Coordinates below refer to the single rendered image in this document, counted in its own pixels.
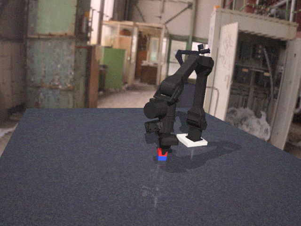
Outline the blue block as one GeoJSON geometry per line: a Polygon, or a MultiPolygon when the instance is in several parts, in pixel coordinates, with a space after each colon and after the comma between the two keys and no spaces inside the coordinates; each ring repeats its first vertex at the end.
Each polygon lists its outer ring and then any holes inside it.
{"type": "Polygon", "coordinates": [[[159,156],[157,153],[157,159],[160,161],[166,161],[166,156],[159,156]]]}

